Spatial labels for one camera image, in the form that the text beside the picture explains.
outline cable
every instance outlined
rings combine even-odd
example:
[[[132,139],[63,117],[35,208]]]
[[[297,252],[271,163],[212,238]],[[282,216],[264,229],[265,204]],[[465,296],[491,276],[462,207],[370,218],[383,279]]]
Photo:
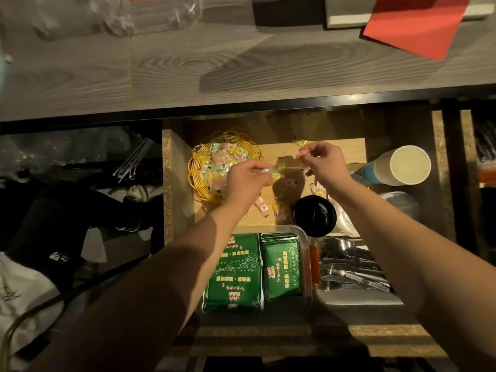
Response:
[[[99,285],[100,283],[106,281],[107,279],[110,279],[118,274],[121,274],[125,272],[126,270],[132,268],[133,266],[137,265],[138,263],[142,262],[146,258],[148,258],[150,255],[145,255],[141,256],[137,259],[134,259],[130,262],[127,262],[121,266],[118,266],[114,269],[110,269],[109,271],[106,271],[105,273],[91,278],[88,281],[80,284],[79,286],[71,288],[69,291],[64,292],[63,294],[59,294],[55,296],[52,299],[47,300],[44,303],[41,303],[38,306],[35,306],[34,308],[31,308],[30,310],[26,311],[25,313],[22,313],[21,316],[16,318],[12,325],[8,328],[8,330],[5,332],[5,336],[3,337],[3,342],[2,342],[2,352],[0,355],[1,358],[1,363],[0,363],[0,372],[9,372],[10,371],[10,342],[12,341],[12,337],[14,336],[14,332],[16,329],[21,325],[26,319],[29,319],[30,317],[33,317],[36,313],[53,306],[54,304],[57,304],[60,301],[63,300],[70,300],[74,299],[76,296],[79,294],[82,294],[86,290],[89,290],[92,287],[95,287]]]

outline red paper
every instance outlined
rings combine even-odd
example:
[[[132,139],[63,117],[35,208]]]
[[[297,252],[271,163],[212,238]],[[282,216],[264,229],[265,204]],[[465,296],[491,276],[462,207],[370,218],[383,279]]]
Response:
[[[470,0],[377,0],[363,34],[443,60]]]

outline green snack pack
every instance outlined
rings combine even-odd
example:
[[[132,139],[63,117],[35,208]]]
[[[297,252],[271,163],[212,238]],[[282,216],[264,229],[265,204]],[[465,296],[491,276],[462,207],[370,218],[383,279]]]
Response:
[[[260,311],[263,295],[258,234],[232,235],[203,292],[202,310]]]
[[[295,234],[262,234],[265,297],[301,295],[300,246]]]

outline wooden tabletop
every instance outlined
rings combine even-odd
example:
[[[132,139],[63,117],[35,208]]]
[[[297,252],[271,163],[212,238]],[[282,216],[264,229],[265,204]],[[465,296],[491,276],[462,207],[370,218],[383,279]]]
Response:
[[[323,0],[203,0],[189,28],[46,42],[2,0],[13,57],[0,120],[496,83],[496,15],[464,22],[443,62],[324,30]]]

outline woven basket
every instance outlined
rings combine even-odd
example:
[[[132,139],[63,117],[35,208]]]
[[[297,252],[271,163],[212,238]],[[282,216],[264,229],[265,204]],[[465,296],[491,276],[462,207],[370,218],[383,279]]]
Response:
[[[199,171],[202,167],[201,161],[203,157],[208,160],[212,159],[212,154],[210,153],[210,144],[212,142],[233,143],[241,146],[248,151],[248,158],[254,160],[260,160],[262,158],[262,153],[260,152],[258,145],[250,140],[250,137],[244,133],[237,133],[232,130],[227,132],[216,132],[210,138],[210,142],[195,146],[188,162],[189,185],[193,188],[197,199],[201,201],[220,202],[219,196],[210,193],[207,185],[202,185],[202,178]]]

